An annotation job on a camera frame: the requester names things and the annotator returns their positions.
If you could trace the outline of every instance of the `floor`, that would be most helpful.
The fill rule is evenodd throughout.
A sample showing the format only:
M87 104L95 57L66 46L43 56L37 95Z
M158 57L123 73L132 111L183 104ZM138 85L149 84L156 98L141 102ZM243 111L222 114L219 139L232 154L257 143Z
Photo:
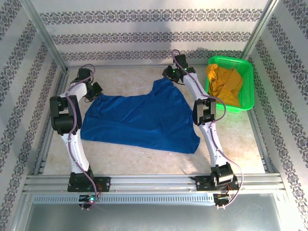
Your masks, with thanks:
M199 81L205 85L205 67L195 68ZM163 68L98 69L95 81L105 95L141 95L151 91L153 81L162 78ZM68 84L77 76L77 69L70 71ZM193 98L186 86L176 85L183 93L189 106ZM90 103L79 102L82 116ZM147 148L104 142L82 141L85 155L94 174L193 174L210 173L210 157L205 140L197 126L196 134L201 137L195 154L181 154ZM257 144L247 112L227 113L217 123L217 131L224 153L235 161L244 173L264 173ZM44 175L69 175L69 156L61 137L54 133L48 153Z

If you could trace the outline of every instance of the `green basket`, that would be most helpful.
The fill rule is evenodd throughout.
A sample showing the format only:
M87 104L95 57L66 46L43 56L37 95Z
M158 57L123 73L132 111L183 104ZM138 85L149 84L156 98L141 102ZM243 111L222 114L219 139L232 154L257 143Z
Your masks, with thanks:
M226 69L235 68L243 78L243 86L239 93L240 104L242 107L236 107L231 105L227 106L228 112L239 113L241 111L250 110L255 104L254 95L254 69L252 65L243 59L236 59L226 56L213 56L208 60L208 64L218 64ZM206 78L205 90L208 92L209 80ZM216 104L216 108L224 110L221 103Z

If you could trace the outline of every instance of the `purple cable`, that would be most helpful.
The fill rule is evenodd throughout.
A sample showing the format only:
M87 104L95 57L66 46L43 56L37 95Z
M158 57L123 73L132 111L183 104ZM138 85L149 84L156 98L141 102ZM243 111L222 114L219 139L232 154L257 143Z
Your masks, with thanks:
M77 83L73 83L72 86L69 87L68 90L67 90L66 93L65 93L65 96L66 96L66 98L67 98L67 101L68 101L69 104L71 105L71 107L72 107L72 109L73 109L73 114L74 114L74 125L73 125L73 128L72 128L72 129L70 130L70 132L68 133L68 150L69 150L69 154L70 154L71 158L73 159L73 161L76 163L76 165L77 165L77 166L80 168L80 170L83 172L83 174L85 174L85 176L86 176L86 177L89 179L89 181L92 183L92 185L93 185L93 187L94 187L94 192L95 192L95 199L94 199L94 201L92 201L92 202L85 202L85 203L83 203L83 204L81 205L81 208L82 208L82 209L84 208L84 205L90 205L90 207L88 208L88 210L89 210L89 209L95 204L95 202L96 202L97 190L96 190L96 186L95 186L94 181L93 181L93 180L91 179L91 177L86 173L86 171L83 170L83 168L82 168L81 165L78 163L78 161L74 158L73 153L72 153L72 148L71 148L71 136L72 136L72 133L74 132L74 130L75 130L76 126L77 126L77 113L76 113L76 109L75 109L75 107L74 107L74 104L73 104L73 102L71 101L71 99L69 98L68 94L69 94L70 90L71 90L73 87L75 87L76 85L78 85L78 84L80 84L80 83L83 83L83 82L87 81L87 80L90 79L92 76L94 76L94 73L95 73L95 66L94 66L94 65L92 65L92 64L85 64L85 65L83 65L81 68L83 68L83 67L85 67L85 66L89 66L89 65L93 67L93 72L92 72L92 74L91 74L89 77L87 77L87 78L85 78L85 79L83 79L83 80L81 80L81 81L79 81L79 82L77 82Z
M211 99L215 99L216 101L221 102L221 104L222 104L223 107L224 107L224 113L223 113L222 117L219 118L219 119L215 119L215 120L213 120L213 121L210 123L210 132L211 132L213 144L214 144L214 146L216 147L216 149L218 150L218 152L219 152L223 157L225 157L228 161L230 161L231 163L233 163L235 166L238 167L238 169L240 170L241 175L242 175L242 180L241 180L241 184L240 184L239 190L236 192L236 194L234 195L234 197L233 197L226 205L224 205L224 206L217 206L217 208L225 208L225 207L229 206L229 205L235 200L235 198L237 197L237 195L238 195L239 192L240 192L240 189L241 189L241 187L242 187L242 185L243 185L243 181L244 181L244 174L243 174L243 171L242 171L241 167L238 166L238 165L237 165L235 162L233 162L232 160L230 160L230 159L218 148L218 146L217 146L217 144L216 144L216 142L215 142L215 139L214 139L214 135L213 135L212 124L215 123L216 121L221 120L221 119L225 116L225 114L226 114L226 112L227 112L227 107L226 107L225 103L224 103L221 99L219 99L219 98L217 98L217 97L214 97L214 96L211 96L211 95L205 95L205 94L203 94L202 89L200 88L200 86L199 86L199 84L197 83L197 81L195 80L195 78L192 77L192 75L191 75L190 73L188 73L188 72L178 63L178 61L175 59L175 57L174 57L174 52L175 52L175 51L176 51L178 54L180 54L180 51L179 51L179 50L173 49L173 50L171 51L171 56L172 56L174 62L177 64L177 66L178 66L179 68L181 68L181 69L182 69L182 70L194 81L194 83L196 84L196 86L197 86L197 88L199 89L200 93L201 93L203 96L205 96L205 97L208 97L208 98L211 98Z

